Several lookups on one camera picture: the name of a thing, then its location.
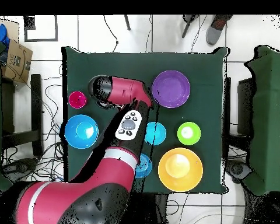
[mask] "blue bowl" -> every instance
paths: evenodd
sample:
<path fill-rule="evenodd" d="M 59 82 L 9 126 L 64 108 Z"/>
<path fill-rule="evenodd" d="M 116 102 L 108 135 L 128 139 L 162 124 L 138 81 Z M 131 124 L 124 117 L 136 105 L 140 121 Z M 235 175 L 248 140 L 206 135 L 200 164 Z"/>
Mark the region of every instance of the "blue bowl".
<path fill-rule="evenodd" d="M 82 114 L 75 115 L 68 120 L 64 136 L 72 147 L 87 149 L 96 142 L 99 128 L 93 118 Z"/>
<path fill-rule="evenodd" d="M 140 164 L 136 166 L 136 179 L 144 178 L 152 171 L 152 162 L 150 158 L 144 154 L 140 155 Z"/>
<path fill-rule="evenodd" d="M 146 127 L 145 142 L 151 145 L 158 145 L 164 142 L 166 138 L 166 129 L 159 122 L 149 122 Z"/>

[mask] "table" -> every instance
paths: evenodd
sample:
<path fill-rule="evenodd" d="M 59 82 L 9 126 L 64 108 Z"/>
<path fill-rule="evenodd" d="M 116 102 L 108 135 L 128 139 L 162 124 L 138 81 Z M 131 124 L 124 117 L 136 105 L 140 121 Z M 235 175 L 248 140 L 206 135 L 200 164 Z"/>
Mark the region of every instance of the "table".
<path fill-rule="evenodd" d="M 5 49 L 5 45 L 0 42 L 0 53 Z M 8 149 L 17 145 L 32 142 L 32 149 L 34 156 L 41 156 L 43 154 L 42 138 L 42 121 L 41 121 L 41 80 L 40 75 L 31 75 L 31 131 L 23 131 L 17 133 L 2 133 L 2 99 L 1 99 L 1 85 L 4 80 L 1 78 L 0 70 L 0 165 L 2 162 L 2 150 Z M 5 115 L 5 103 L 3 104 L 3 114 Z M 0 190 L 5 191 L 12 186 L 11 181 L 5 178 L 1 173 L 0 168 Z"/>
<path fill-rule="evenodd" d="M 246 62 L 256 85 L 250 122 L 254 133 L 246 138 L 253 172 L 243 183 L 253 194 L 264 195 L 280 192 L 280 52 L 266 45 L 255 51 L 257 55 Z"/>
<path fill-rule="evenodd" d="M 112 75 L 123 78 L 140 80 L 151 87 L 157 75 L 166 70 L 177 70 L 190 81 L 191 93 L 187 102 L 181 107 L 169 109 L 158 107 L 149 113 L 149 120 L 162 123 L 167 131 L 165 141 L 154 146 L 152 152 L 153 169 L 144 179 L 136 179 L 133 190 L 137 191 L 144 183 L 144 193 L 172 193 L 159 180 L 158 164 L 160 158 L 172 148 L 188 148 L 201 159 L 204 173 L 200 183 L 190 192 L 192 193 L 225 193 L 226 188 L 221 184 L 221 116 L 223 95 L 223 58 L 227 54 L 226 48 L 216 49 L 213 54 L 85 54 L 70 47 L 62 48 L 62 66 L 66 68 L 64 77 L 64 119 L 68 120 L 77 114 L 86 114 L 96 120 L 101 133 L 111 121 L 116 109 L 103 110 L 89 96 L 87 86 L 89 80 L 96 75 Z M 88 103 L 81 109 L 74 109 L 67 103 L 69 94 L 81 91 L 87 95 Z M 192 121 L 201 128 L 201 139 L 192 146 L 185 146 L 177 139 L 177 129 L 183 122 Z M 89 149 L 75 149 L 65 146 L 68 152 L 68 178 L 74 178 L 89 157 L 93 147 Z M 150 156 L 151 145 L 144 143 L 142 153 Z"/>

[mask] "white tile floor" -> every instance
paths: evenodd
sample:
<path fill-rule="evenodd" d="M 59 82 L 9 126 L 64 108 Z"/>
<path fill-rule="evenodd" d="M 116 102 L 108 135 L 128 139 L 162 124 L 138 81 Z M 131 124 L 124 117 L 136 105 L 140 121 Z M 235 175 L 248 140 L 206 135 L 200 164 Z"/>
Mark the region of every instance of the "white tile floor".
<path fill-rule="evenodd" d="M 131 31 L 127 30 L 123 15 L 106 16 L 107 23 L 118 39 L 115 52 L 118 53 L 148 53 L 153 51 L 189 53 L 193 46 L 194 37 L 198 31 L 198 23 L 203 23 L 197 42 L 192 48 L 194 53 L 211 53 L 217 47 L 227 46 L 230 54 L 227 57 L 227 75 L 232 78 L 231 88 L 231 123 L 237 124 L 237 84 L 238 81 L 251 77 L 250 71 L 244 66 L 244 62 L 254 56 L 254 47 L 266 44 L 280 50 L 280 16 L 271 15 L 234 15 L 224 28 L 218 42 L 211 46 L 205 39 L 208 26 L 213 15 L 201 15 L 200 21 L 195 20 L 182 39 L 185 22 L 182 15 L 154 15 L 153 32 L 149 21 L 149 15 L 128 15 Z M 8 20 L 14 20 L 20 24 L 19 42 L 33 50 L 33 62 L 31 73 L 41 74 L 43 79 L 51 76 L 60 76 L 61 47 L 71 46 L 81 52 L 106 53 L 111 52 L 116 44 L 115 38 L 108 30 L 103 16 L 57 16 L 58 41 L 57 42 L 25 42 L 23 29 L 23 16 L 2 16 Z M 54 38 L 53 16 L 36 16 L 36 29 L 28 30 L 30 39 Z M 55 112 L 54 103 L 44 94 L 44 89 L 53 84 L 61 85 L 61 78 L 42 80 L 43 100 Z M 15 129 L 25 131 L 31 129 L 30 123 L 30 92 L 23 84 L 16 86 L 15 93 Z M 62 123 L 62 92 L 61 87 L 52 86 L 47 90 L 48 96 L 58 105 L 58 113 L 55 122 Z M 51 128 L 51 117 L 44 108 L 43 130 L 44 139 Z M 230 126 L 231 132 L 236 133 L 236 125 Z M 44 142 L 45 148 L 55 142 L 55 135 L 50 135 Z M 32 156 L 31 145 L 21 145 L 16 159 Z M 46 154 L 46 158 L 52 157 L 52 151 Z M 244 215 L 244 195 L 241 185 L 234 184 L 231 178 L 225 175 L 225 185 L 229 192 L 224 195 L 216 194 L 190 194 L 185 203 L 186 194 L 170 194 L 169 200 L 175 200 L 179 205 L 184 205 L 180 221 L 182 206 L 178 208 L 174 201 L 169 201 L 167 213 L 170 224 L 241 224 Z"/>

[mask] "gray shoe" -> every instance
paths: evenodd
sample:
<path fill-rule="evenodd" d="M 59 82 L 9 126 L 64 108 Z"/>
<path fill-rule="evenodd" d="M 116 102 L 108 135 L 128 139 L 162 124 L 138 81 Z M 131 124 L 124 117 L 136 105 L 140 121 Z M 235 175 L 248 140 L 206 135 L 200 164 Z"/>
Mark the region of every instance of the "gray shoe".
<path fill-rule="evenodd" d="M 215 15 L 212 24 L 206 31 L 206 42 L 210 45 L 217 43 L 221 36 L 221 32 L 228 20 L 231 19 L 233 15 Z"/>

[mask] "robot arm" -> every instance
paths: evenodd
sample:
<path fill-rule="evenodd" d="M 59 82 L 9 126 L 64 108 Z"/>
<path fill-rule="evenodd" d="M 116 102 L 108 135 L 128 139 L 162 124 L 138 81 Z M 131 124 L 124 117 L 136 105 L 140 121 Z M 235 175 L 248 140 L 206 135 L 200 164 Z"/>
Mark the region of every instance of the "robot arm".
<path fill-rule="evenodd" d="M 13 185 L 7 192 L 9 203 L 5 207 L 12 211 L 10 220 L 14 223 L 119 224 L 153 105 L 145 85 L 137 80 L 96 76 L 89 83 L 89 92 L 102 104 L 125 106 L 70 183 Z"/>

